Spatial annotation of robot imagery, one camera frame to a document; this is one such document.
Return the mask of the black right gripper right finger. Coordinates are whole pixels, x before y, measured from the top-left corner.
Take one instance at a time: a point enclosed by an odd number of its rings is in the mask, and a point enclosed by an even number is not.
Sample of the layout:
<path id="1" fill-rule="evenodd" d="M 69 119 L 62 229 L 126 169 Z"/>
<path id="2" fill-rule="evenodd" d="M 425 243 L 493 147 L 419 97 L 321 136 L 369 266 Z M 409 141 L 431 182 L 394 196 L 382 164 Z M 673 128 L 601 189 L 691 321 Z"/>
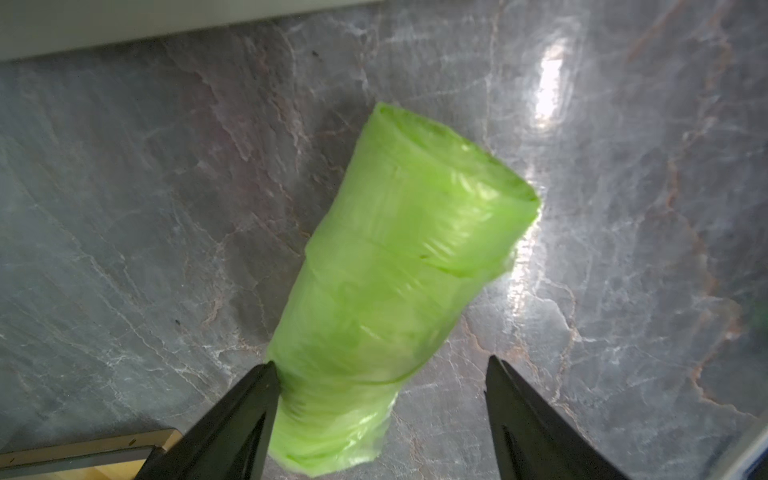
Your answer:
<path id="1" fill-rule="evenodd" d="M 485 398 L 502 479 L 627 478 L 496 356 L 489 358 Z"/>

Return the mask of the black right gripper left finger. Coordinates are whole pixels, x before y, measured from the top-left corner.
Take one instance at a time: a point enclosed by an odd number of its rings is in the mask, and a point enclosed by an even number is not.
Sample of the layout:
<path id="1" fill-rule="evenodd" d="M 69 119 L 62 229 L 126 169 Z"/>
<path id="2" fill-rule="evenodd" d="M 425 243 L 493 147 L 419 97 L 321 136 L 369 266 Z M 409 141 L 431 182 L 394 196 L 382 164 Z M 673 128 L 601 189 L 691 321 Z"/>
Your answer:
<path id="1" fill-rule="evenodd" d="M 260 479 L 279 395 L 275 364 L 255 366 L 178 443 L 146 464 L 137 477 Z"/>

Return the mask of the green trash bag roll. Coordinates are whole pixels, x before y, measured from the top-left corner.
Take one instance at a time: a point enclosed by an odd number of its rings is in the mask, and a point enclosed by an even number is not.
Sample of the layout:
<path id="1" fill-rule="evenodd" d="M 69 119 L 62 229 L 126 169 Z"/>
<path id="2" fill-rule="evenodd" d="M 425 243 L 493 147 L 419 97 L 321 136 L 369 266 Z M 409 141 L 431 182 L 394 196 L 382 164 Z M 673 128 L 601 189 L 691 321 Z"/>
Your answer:
<path id="1" fill-rule="evenodd" d="M 512 268 L 539 209 L 476 144 L 376 104 L 266 351 L 281 385 L 270 456 L 310 477 L 374 460 L 401 389 Z"/>

